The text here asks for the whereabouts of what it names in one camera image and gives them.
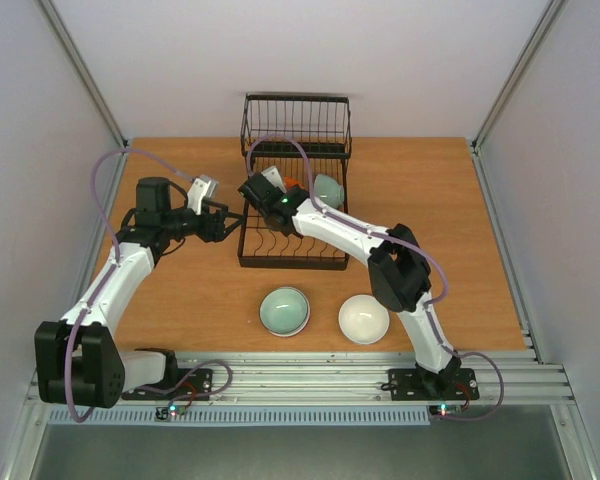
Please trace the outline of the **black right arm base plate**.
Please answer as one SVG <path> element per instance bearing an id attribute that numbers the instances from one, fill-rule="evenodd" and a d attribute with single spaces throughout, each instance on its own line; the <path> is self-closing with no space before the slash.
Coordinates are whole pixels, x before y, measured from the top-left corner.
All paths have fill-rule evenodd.
<path id="1" fill-rule="evenodd" d="M 460 368 L 443 387 L 426 386 L 416 368 L 394 368 L 382 385 L 393 401 L 475 401 L 480 398 L 475 372 Z"/>

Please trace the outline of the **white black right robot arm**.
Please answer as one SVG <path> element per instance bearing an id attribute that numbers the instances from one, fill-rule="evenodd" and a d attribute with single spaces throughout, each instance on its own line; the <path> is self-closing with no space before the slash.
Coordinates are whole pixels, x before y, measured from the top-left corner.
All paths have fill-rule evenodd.
<path id="1" fill-rule="evenodd" d="M 439 265 L 408 227 L 365 223 L 299 186 L 284 191 L 262 173 L 249 176 L 239 193 L 269 229 L 320 240 L 367 267 L 372 295 L 398 315 L 409 336 L 426 395 L 440 398 L 455 387 L 461 360 L 437 318 L 434 304 L 443 297 L 433 296 L 430 281 L 431 269 Z"/>

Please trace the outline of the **orange bowl white inside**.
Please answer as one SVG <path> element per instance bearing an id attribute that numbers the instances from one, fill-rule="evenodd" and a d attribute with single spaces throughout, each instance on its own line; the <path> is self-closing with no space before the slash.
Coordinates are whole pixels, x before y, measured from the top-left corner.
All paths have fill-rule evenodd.
<path id="1" fill-rule="evenodd" d="M 287 190 L 292 189 L 294 186 L 302 187 L 301 183 L 297 179 L 288 176 L 283 178 L 283 183 Z"/>

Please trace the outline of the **plain mint green bowl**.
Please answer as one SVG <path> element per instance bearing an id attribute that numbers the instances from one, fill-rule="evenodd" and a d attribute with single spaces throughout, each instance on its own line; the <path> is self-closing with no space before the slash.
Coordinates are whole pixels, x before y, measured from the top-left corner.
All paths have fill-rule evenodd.
<path id="1" fill-rule="evenodd" d="M 333 177 L 318 174 L 314 179 L 314 194 L 328 206 L 339 209 L 345 201 L 344 187 Z"/>

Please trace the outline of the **green patterned bowl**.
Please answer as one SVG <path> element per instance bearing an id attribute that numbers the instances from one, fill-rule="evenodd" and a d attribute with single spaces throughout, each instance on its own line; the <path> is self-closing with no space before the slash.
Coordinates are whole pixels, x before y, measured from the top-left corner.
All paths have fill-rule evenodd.
<path id="1" fill-rule="evenodd" d="M 264 328 L 278 337 L 300 333 L 310 319 L 310 304 L 300 290 L 284 286 L 271 291 L 261 302 L 259 317 Z"/>

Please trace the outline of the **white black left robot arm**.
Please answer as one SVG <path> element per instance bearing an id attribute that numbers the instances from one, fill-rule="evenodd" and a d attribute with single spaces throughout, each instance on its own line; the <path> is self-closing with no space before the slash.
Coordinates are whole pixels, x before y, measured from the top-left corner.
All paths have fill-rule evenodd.
<path id="1" fill-rule="evenodd" d="M 159 398 L 175 395 L 184 376 L 173 351 L 146 348 L 122 352 L 114 342 L 119 321 L 141 283 L 159 260 L 190 236 L 219 243 L 242 216 L 214 201 L 217 181 L 201 175 L 175 207 L 177 186 L 164 177 L 136 185 L 136 204 L 123 217 L 109 256 L 95 280 L 58 321 L 34 334 L 39 397 L 51 404 L 111 408 L 126 393 L 144 390 Z"/>

